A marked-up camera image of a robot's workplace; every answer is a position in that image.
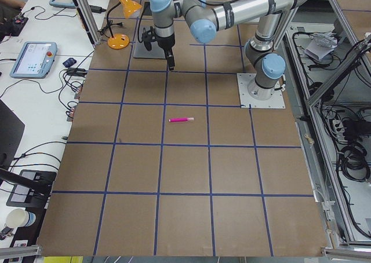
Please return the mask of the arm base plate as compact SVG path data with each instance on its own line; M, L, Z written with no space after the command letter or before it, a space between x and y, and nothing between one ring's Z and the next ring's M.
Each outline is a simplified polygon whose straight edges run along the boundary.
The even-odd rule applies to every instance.
M285 84L276 80L273 88L263 89L255 81L255 73L237 73L241 108L285 109Z

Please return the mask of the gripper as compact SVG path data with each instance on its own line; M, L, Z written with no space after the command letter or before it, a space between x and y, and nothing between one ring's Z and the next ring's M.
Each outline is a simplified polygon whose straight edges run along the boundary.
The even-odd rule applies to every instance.
M161 37L157 35L156 39L158 42L158 46L164 51L168 70L169 71L174 70L175 62L172 47L174 47L175 45L175 35L172 34L166 37Z

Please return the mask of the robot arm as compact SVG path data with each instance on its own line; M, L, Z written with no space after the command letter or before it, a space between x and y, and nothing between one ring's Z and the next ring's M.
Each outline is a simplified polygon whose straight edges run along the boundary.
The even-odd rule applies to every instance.
M307 0L234 0L220 5L205 0L150 0L154 38L163 50L168 69L174 70L172 48L175 45L173 20L183 17L194 39L199 43L214 40L220 30L229 29L251 19L259 19L255 35L245 45L245 54L256 70L248 85L249 94L257 100L268 100L279 78L285 72L284 59L273 52L283 12L291 12Z

